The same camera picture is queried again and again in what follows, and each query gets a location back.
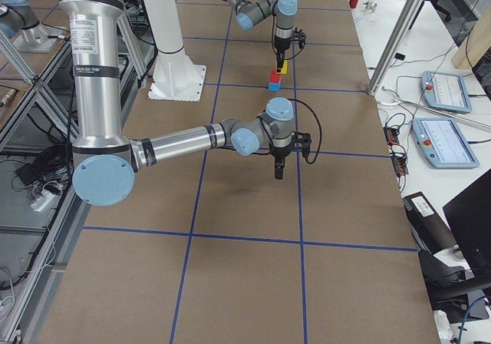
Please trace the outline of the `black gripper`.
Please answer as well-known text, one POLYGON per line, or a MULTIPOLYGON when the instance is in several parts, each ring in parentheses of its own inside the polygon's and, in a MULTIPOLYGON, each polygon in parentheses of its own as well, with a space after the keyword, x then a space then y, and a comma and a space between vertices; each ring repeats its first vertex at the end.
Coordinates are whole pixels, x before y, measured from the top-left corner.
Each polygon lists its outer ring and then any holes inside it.
POLYGON ((271 154, 275 159, 275 179, 282 180, 285 168, 285 159, 292 152, 289 146, 286 147, 272 147, 271 154))
POLYGON ((273 48, 276 51, 276 66, 275 69, 277 69, 277 66, 282 66, 282 62, 285 61, 285 52, 290 49, 292 43, 292 38, 287 37, 287 38, 280 38, 278 36, 275 36, 273 38, 273 48))

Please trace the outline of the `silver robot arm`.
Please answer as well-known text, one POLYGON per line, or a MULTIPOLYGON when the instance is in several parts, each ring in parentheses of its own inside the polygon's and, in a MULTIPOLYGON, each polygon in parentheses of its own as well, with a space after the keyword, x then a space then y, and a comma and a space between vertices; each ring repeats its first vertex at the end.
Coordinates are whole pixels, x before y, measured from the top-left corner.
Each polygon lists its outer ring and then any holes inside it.
POLYGON ((286 52, 291 44, 305 47, 306 34, 295 27, 298 0, 223 0, 236 14, 236 21, 243 31, 248 31, 269 17, 275 18, 272 29, 272 50, 276 56, 276 72, 281 73, 289 58, 286 52))
MULTIPOLYGON (((157 50, 151 99, 198 101, 206 67, 186 54, 176 0, 143 0, 157 50)), ((239 154, 254 154, 263 144, 275 159, 275 178, 281 179, 285 158, 293 147, 292 103, 270 100, 251 121, 230 118, 216 124, 154 138, 131 140, 122 132, 117 23, 124 0, 59 0, 71 30, 74 86, 79 135, 72 145, 76 194, 94 206, 110 206, 132 191, 142 167, 232 146, 239 154)))

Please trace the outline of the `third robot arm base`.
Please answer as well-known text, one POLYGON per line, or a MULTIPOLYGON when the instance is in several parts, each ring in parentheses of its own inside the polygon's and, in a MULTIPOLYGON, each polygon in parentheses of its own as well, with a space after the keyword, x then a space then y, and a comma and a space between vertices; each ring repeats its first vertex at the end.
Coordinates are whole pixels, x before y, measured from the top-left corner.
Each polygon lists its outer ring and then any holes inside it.
POLYGON ((57 37, 49 38, 26 0, 1 0, 1 31, 7 38, 20 34, 13 41, 19 52, 48 53, 57 37))

